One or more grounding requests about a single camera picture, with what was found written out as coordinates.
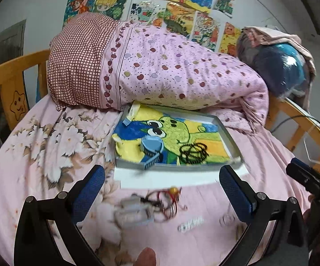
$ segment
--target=blue gripper pad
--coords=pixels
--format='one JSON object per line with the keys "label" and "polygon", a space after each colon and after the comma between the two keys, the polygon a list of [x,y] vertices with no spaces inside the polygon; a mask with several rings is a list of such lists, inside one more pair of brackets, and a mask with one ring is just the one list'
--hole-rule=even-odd
{"label": "blue gripper pad", "polygon": [[237,214],[239,220],[241,222],[250,224],[252,219],[252,213],[254,211],[254,206],[249,201],[235,178],[230,173],[227,167],[230,166],[223,166],[219,172],[219,182],[222,185],[225,194],[227,195],[230,203],[232,204],[235,213]]}
{"label": "blue gripper pad", "polygon": [[92,203],[95,201],[106,179],[106,174],[103,167],[100,165],[95,165],[94,167],[96,167],[95,172],[86,182],[85,186],[82,188],[72,204],[71,220],[75,225],[77,222],[81,222],[85,219]]}

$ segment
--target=clothing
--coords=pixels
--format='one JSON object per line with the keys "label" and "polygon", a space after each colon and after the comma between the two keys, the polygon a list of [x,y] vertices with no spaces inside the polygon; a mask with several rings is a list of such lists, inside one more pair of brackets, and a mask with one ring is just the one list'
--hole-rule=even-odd
{"label": "clothing", "polygon": [[311,53],[301,45],[302,40],[297,35],[291,35],[282,33],[277,30],[273,30],[266,27],[244,27],[244,33],[249,37],[252,41],[252,47],[258,45],[273,45],[273,44],[280,44],[280,43],[288,43],[292,45],[306,60],[306,64],[309,68],[309,81],[308,87],[305,91],[305,95],[303,97],[296,97],[292,100],[301,106],[304,110],[309,110],[309,99],[310,99],[310,92],[312,90],[313,80],[316,76],[316,68],[314,65],[314,59]]}

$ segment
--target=apple print quilt cover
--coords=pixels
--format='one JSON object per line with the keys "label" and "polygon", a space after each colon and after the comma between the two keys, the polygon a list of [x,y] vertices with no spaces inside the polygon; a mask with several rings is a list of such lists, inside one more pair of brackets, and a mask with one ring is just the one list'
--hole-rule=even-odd
{"label": "apple print quilt cover", "polygon": [[237,58],[163,28],[82,15],[88,16],[74,19],[51,44],[48,84],[60,109],[83,104],[121,110],[139,101],[202,109],[245,132],[265,124],[266,84]]}

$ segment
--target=plastic bag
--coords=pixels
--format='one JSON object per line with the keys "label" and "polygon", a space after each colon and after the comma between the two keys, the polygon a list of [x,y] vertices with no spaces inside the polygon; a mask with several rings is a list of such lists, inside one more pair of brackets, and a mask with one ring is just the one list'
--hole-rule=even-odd
{"label": "plastic bag", "polygon": [[237,45],[238,58],[264,79],[274,96],[284,98],[292,92],[304,96],[309,70],[304,57],[293,46],[287,43],[254,46],[245,33]]}

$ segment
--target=pink floral bedsheet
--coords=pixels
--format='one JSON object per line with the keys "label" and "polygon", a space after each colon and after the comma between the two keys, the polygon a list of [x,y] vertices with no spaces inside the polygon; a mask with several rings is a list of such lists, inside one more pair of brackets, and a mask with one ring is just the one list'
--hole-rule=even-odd
{"label": "pink floral bedsheet", "polygon": [[[25,198],[49,199],[61,190],[69,191],[96,163],[104,166],[107,178],[80,228],[106,266],[132,263],[147,246],[155,250],[158,265],[218,265],[227,255],[243,225],[219,184],[184,187],[181,204],[188,211],[180,211],[168,223],[127,231],[116,226],[113,213],[119,200],[134,192],[146,193],[119,189],[113,180],[114,149],[109,141],[119,117],[117,110],[81,106],[58,112],[52,98],[46,96],[17,125],[0,150],[0,254],[8,264],[13,265],[14,239]],[[262,127],[253,134],[229,132],[247,163],[249,175],[244,178],[255,191],[264,191],[272,199],[295,196],[303,211],[308,208],[307,192],[285,174],[291,152]],[[186,233],[177,230],[181,223],[197,217],[204,219],[201,226]],[[72,262],[55,224],[51,229],[61,254]],[[269,233],[270,229],[254,259],[262,253]]]}

